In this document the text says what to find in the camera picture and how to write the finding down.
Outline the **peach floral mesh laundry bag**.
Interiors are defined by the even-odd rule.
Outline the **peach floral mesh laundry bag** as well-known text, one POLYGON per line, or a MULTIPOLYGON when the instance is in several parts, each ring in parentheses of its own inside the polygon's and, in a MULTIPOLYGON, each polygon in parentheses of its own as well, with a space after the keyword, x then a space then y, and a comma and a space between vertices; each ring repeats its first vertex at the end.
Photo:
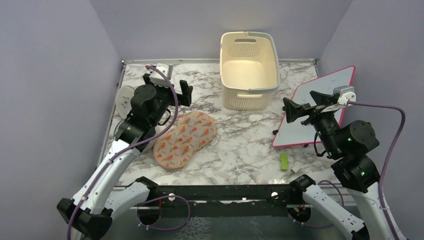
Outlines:
POLYGON ((185 167, 193 155, 216 136, 215 120, 200 111, 191 111, 177 117, 176 125, 157 138, 153 146, 156 162, 168 170, 185 167))

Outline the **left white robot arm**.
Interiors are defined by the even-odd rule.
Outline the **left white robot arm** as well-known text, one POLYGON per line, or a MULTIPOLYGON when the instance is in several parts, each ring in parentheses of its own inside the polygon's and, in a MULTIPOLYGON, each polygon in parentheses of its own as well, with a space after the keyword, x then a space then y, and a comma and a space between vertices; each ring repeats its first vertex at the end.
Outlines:
POLYGON ((167 77, 158 82, 146 73, 143 80, 145 84, 137 87, 129 99, 131 110, 115 133, 105 158, 72 198, 62 198, 57 204, 67 223, 68 240, 72 239, 72 230, 80 232, 83 239, 100 240, 115 217, 140 202, 149 206, 157 200, 157 191, 138 181, 114 196, 111 192, 130 163, 151 141, 163 135, 156 132, 156 126, 169 107, 174 106, 177 111, 180 106, 191 105, 193 87, 180 80, 181 93, 176 93, 167 77))

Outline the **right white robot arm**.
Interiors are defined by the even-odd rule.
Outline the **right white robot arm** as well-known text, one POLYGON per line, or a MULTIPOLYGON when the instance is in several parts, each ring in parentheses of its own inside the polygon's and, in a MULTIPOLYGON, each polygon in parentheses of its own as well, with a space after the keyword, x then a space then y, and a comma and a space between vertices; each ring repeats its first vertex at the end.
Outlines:
POLYGON ((290 183, 289 199, 310 204, 342 232, 348 240, 403 240, 405 236, 396 224, 383 193, 385 170, 378 170, 368 153, 379 146, 375 130, 369 122, 356 120, 340 127, 335 113, 356 105, 352 86, 335 88, 332 94, 312 90, 315 105, 298 104, 283 99, 287 123, 301 119, 303 126, 311 125, 324 146, 331 168, 352 196, 360 217, 356 217, 330 198, 308 175, 290 183))

